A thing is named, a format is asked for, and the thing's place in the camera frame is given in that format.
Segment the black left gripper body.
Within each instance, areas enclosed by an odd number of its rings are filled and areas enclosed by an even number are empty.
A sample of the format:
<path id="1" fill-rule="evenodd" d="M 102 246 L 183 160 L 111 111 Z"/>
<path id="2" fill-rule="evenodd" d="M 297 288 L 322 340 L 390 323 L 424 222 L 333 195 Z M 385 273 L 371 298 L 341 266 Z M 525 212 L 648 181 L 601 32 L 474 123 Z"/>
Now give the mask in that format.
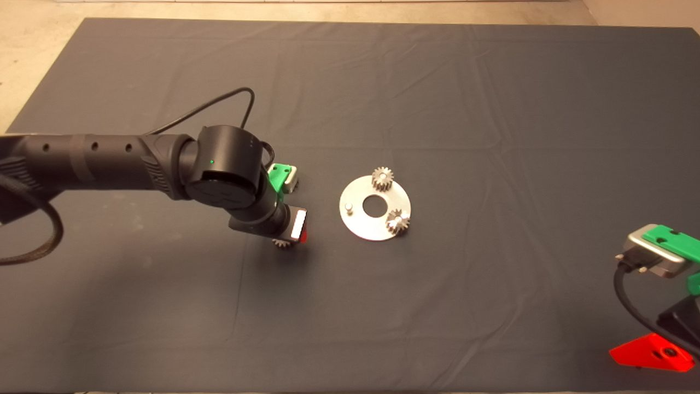
<path id="1" fill-rule="evenodd" d="M 307 229 L 307 217 L 308 211 L 305 208 L 279 201 L 270 214 L 265 214 L 260 219 L 243 221 L 231 215 L 228 226 L 232 230 L 268 239 L 299 242 L 301 231 Z"/>

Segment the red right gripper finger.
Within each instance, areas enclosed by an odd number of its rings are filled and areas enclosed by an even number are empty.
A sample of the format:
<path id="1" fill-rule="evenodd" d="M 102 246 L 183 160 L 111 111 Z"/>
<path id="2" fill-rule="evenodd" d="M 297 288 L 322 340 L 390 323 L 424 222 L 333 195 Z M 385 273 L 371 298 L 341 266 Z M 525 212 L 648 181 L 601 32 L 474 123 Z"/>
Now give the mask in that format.
<path id="1" fill-rule="evenodd" d="M 689 352 L 656 333 L 616 346 L 609 355 L 619 365 L 677 373 L 689 372 L 696 364 Z"/>

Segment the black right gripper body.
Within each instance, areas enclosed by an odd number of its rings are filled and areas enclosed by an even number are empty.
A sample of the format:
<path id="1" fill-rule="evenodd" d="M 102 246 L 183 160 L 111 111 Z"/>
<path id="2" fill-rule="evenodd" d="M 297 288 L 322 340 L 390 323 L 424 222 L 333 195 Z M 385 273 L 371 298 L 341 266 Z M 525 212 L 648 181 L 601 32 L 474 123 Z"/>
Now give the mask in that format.
<path id="1" fill-rule="evenodd" d="M 663 335 L 681 349 L 699 356 L 699 297 L 685 297 L 658 315 Z"/>

